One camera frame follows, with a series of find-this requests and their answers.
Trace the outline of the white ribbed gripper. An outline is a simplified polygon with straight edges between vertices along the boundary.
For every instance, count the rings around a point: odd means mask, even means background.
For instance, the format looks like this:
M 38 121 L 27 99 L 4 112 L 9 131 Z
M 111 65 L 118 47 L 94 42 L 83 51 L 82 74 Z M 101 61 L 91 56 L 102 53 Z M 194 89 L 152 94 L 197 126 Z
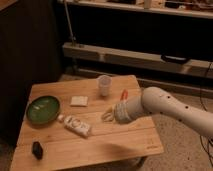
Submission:
M 108 108 L 104 114 L 106 115 L 101 116 L 103 122 L 116 120 L 118 123 L 129 123 L 131 121 L 126 111 L 126 103 L 124 101 L 117 103 L 115 107 Z

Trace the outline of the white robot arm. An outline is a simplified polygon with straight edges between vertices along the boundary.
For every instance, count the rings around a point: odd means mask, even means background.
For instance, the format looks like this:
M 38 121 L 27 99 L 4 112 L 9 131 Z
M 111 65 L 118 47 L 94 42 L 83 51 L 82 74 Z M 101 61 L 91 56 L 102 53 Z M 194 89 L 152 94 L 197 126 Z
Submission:
M 201 136 L 213 139 L 213 113 L 187 105 L 158 87 L 148 87 L 138 96 L 122 99 L 110 107 L 101 119 L 103 122 L 115 120 L 119 124 L 129 124 L 152 114 L 172 117 Z

